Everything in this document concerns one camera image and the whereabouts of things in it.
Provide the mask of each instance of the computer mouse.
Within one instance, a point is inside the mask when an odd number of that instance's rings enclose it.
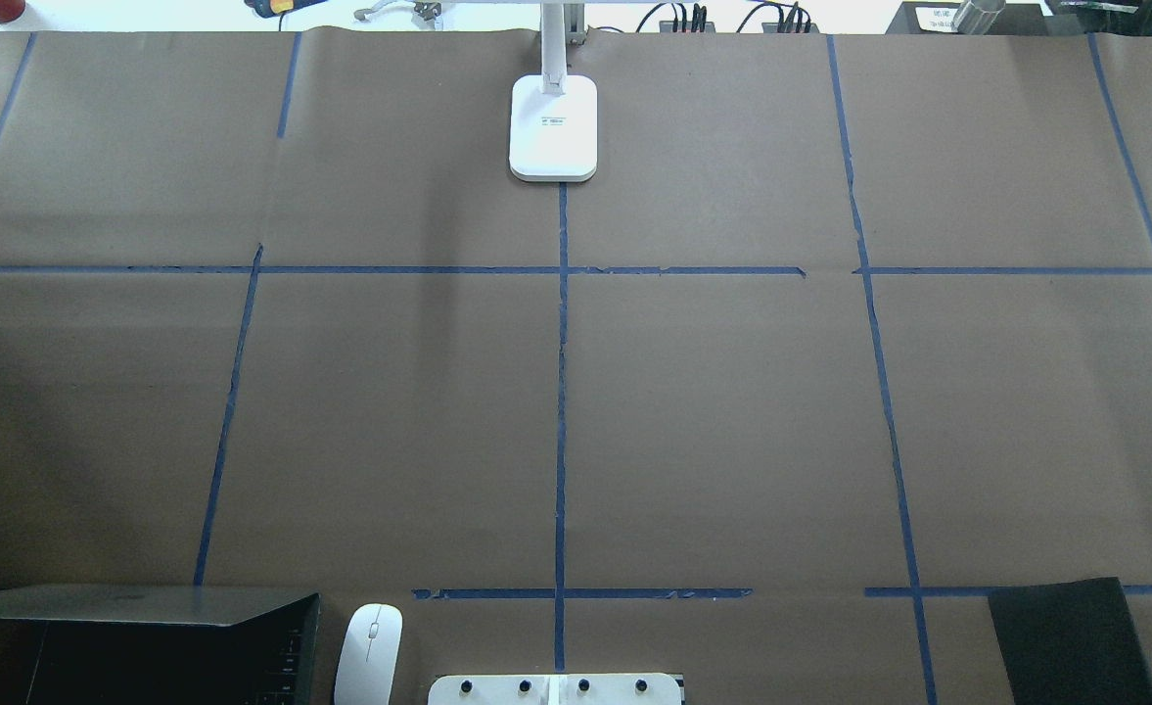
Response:
[[[344,630],[336,666],[336,705],[388,705],[401,646],[401,612],[392,605],[364,605]]]

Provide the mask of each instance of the black fabric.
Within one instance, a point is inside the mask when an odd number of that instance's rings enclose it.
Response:
[[[1015,705],[1152,704],[1120,579],[999,589],[988,612]]]

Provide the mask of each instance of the red cylinder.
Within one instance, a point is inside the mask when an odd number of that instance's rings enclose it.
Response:
[[[0,23],[13,23],[26,9],[26,0],[0,0]]]

